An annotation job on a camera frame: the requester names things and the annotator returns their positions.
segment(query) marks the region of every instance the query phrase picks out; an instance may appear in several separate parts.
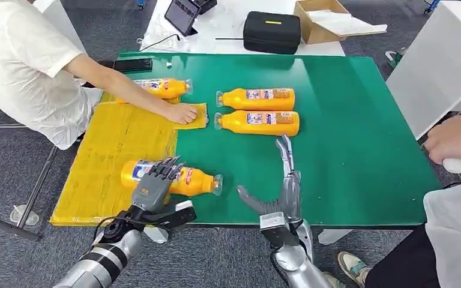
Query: black case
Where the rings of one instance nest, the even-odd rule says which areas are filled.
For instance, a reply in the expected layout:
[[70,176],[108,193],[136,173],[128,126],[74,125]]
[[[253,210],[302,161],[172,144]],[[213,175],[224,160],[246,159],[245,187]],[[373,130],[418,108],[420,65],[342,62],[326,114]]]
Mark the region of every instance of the black case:
[[218,4],[217,0],[194,0],[194,2],[197,3],[198,6],[200,6],[199,15],[203,15],[209,9],[215,7],[216,4]]
[[243,28],[245,49],[276,54],[294,54],[301,41],[300,18],[295,15],[252,11]]

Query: orange bottle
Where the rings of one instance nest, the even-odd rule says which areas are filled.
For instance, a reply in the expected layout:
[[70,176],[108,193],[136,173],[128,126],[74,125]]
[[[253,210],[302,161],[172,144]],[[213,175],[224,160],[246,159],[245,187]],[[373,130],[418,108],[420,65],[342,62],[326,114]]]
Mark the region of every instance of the orange bottle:
[[291,111],[242,111],[215,114],[215,128],[234,133],[295,136],[300,130],[300,116]]
[[229,106],[236,110],[285,110],[294,108],[292,88],[243,89],[216,92],[216,106]]
[[[162,99],[173,99],[182,94],[190,94],[193,90],[191,80],[176,80],[174,78],[142,79],[133,80],[137,85],[146,89],[149,93]],[[117,103],[126,101],[116,98]]]
[[[126,187],[136,187],[137,183],[148,173],[155,162],[152,161],[129,161],[121,170],[121,182]],[[197,196],[203,193],[221,195],[223,176],[211,176],[195,168],[183,167],[178,177],[172,182],[169,193]]]

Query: gray carpet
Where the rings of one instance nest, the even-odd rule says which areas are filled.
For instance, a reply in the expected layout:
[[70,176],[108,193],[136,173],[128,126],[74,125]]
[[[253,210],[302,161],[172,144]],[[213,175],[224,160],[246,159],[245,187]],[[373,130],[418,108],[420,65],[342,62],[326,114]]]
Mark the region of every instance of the gray carpet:
[[[373,56],[384,77],[389,75],[384,51],[408,45],[427,16],[418,0],[344,0],[346,8],[374,24],[389,24],[388,33],[350,38],[343,42],[348,55]],[[148,25],[154,2],[143,11],[132,0],[63,0],[67,13],[88,53],[113,59],[123,49],[136,50],[135,39]],[[0,123],[13,120],[0,112]],[[31,130],[0,131],[0,219],[8,220],[13,205],[23,204],[46,159],[51,144]],[[47,221],[76,155],[76,146],[59,151],[33,210],[40,223],[31,228],[44,238],[30,242],[0,231],[0,287],[50,287],[88,248],[92,228],[53,227]],[[458,181],[440,167],[434,169],[443,185]],[[334,260],[348,250],[374,265],[409,232],[355,230],[327,247],[315,243],[316,263],[354,287]],[[268,245],[257,230],[181,229],[170,241],[146,242],[140,255],[117,279],[114,287],[284,287],[268,260]]]

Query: bottle label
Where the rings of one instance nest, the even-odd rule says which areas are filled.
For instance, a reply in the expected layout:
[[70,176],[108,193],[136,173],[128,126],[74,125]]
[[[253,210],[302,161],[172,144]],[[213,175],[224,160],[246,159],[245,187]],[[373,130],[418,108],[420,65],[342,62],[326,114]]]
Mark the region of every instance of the bottle label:
[[[152,168],[152,166],[155,164],[153,161],[145,161],[145,160],[140,160],[135,164],[135,168],[133,168],[133,171],[131,172],[131,178],[135,181],[140,181],[144,175],[146,175]],[[188,171],[188,177],[187,177],[187,184],[190,183],[191,181],[191,172],[192,168]],[[174,179],[173,182],[179,181],[179,178],[181,177],[182,171],[180,171],[176,179]]]
[[259,99],[286,99],[289,98],[290,89],[280,88],[280,89],[256,89],[256,90],[246,90],[247,99],[249,100],[259,100]]
[[131,177],[135,181],[140,181],[142,177],[151,170],[154,162],[140,160],[135,164],[135,168],[131,172]]
[[250,125],[275,125],[275,124],[293,124],[294,114],[291,112],[280,113],[248,113],[247,123]]
[[142,88],[150,89],[153,91],[159,91],[161,88],[161,84],[165,90],[169,89],[169,82],[164,81],[163,79],[142,79],[142,80],[133,80],[137,85]]

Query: human hand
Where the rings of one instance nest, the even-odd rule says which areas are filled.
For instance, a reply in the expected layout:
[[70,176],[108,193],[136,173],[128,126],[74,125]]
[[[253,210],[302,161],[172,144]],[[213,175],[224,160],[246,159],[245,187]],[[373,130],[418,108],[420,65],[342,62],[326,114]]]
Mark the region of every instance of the human hand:
[[172,104],[163,116],[172,122],[188,124],[197,117],[197,108],[185,103]]
[[446,158],[461,159],[461,115],[432,128],[424,145],[435,163],[441,164]]

